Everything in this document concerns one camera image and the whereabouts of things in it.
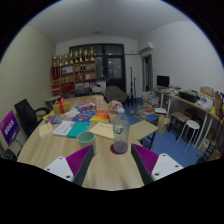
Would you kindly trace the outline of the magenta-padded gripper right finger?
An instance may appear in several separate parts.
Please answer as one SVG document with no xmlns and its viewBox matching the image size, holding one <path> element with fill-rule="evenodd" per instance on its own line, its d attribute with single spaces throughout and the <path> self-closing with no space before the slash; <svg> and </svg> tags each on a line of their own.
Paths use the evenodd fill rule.
<svg viewBox="0 0 224 224">
<path fill-rule="evenodd" d="M 131 154 L 145 185 L 182 169 L 168 154 L 158 155 L 134 143 L 131 144 Z"/>
</svg>

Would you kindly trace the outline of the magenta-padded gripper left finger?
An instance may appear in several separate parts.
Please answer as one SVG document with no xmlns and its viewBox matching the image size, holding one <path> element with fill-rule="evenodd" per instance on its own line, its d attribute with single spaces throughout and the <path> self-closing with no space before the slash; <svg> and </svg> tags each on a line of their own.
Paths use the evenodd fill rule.
<svg viewBox="0 0 224 224">
<path fill-rule="evenodd" d="M 45 171 L 81 186 L 93 157 L 94 148 L 90 145 L 68 157 L 58 157 L 45 168 Z"/>
</svg>

